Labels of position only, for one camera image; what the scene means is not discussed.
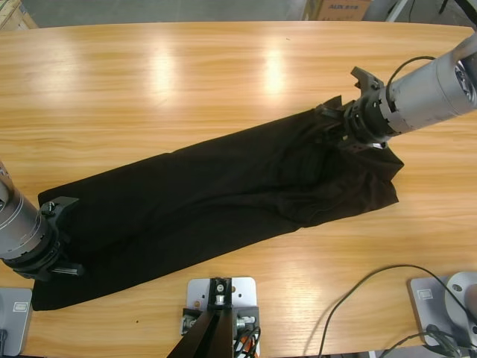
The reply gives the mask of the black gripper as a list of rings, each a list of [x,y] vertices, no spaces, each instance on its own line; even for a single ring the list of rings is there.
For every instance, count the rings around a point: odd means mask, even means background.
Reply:
[[[340,125],[321,128],[315,142],[336,145],[339,149],[358,152],[369,148],[385,149],[388,140],[396,135],[384,117],[380,105],[380,92],[367,92],[358,100],[342,103],[341,96],[335,98],[337,107],[321,104],[317,114]]]
[[[56,276],[80,277],[84,267],[69,260],[63,237],[47,224],[40,243],[17,258],[4,259],[4,264],[27,279],[48,281]]]

